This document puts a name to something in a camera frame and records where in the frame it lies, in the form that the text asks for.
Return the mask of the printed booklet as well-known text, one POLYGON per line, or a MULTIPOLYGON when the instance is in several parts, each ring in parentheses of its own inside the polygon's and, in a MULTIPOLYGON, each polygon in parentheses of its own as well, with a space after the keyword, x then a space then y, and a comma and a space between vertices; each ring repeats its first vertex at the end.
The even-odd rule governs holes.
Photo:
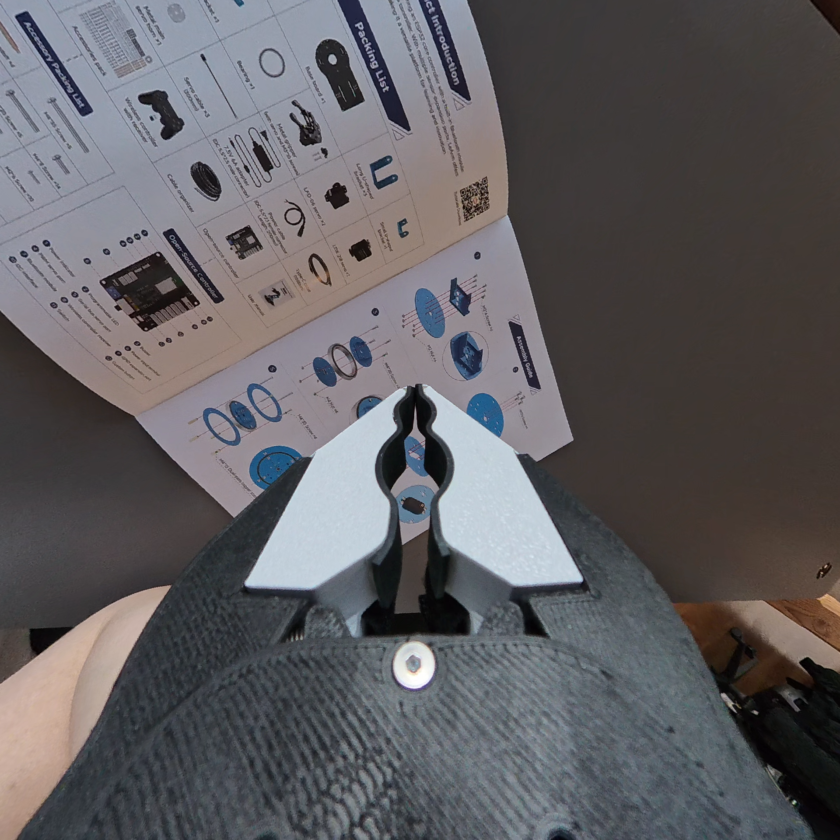
POLYGON ((467 2, 2 2, 2 314, 232 514, 399 386, 572 434, 467 2))

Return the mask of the person's right forearm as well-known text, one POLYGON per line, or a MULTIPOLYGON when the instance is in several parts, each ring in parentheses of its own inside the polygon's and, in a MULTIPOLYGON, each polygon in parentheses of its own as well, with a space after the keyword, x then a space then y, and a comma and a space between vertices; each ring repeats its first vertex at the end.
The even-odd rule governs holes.
POLYGON ((67 771, 168 590, 155 587, 102 608, 2 683, 2 838, 20 834, 67 771))

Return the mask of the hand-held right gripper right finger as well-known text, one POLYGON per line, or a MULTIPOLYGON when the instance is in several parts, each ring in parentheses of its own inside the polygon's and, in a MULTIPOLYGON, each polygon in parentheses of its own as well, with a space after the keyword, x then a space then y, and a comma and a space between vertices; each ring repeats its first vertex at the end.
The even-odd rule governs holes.
POLYGON ((427 575, 435 598, 507 601, 577 589, 584 578, 518 453, 442 397, 416 387, 430 505, 427 575))

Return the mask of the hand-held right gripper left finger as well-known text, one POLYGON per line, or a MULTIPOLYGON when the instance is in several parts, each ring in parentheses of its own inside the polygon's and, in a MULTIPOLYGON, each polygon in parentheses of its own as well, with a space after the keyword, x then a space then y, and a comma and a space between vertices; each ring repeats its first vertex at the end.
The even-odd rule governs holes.
POLYGON ((312 456, 245 580, 248 592, 332 608, 354 636, 375 602, 393 608, 402 539, 392 488, 406 469, 415 390, 386 397, 312 456))

